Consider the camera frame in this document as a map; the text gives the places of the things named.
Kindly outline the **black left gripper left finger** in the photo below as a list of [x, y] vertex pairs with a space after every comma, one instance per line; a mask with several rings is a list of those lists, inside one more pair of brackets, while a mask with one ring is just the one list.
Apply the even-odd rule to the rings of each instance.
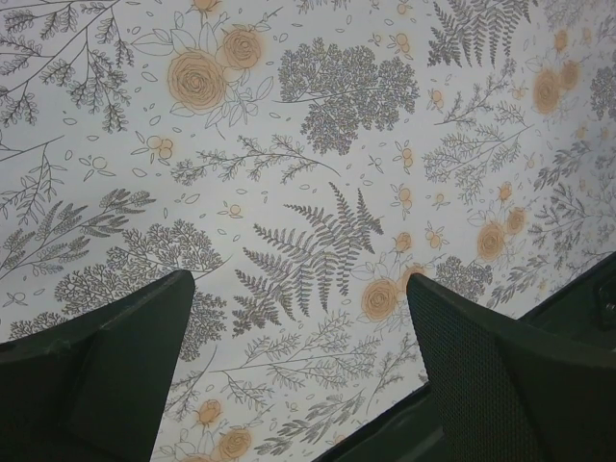
[[2, 460], [149, 460], [194, 291], [192, 274], [176, 270], [2, 344]]

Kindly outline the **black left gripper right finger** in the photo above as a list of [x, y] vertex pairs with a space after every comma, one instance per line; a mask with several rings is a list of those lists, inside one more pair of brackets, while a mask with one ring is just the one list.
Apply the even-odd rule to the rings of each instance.
[[614, 460], [614, 352], [511, 319], [419, 273], [407, 299], [452, 460]]

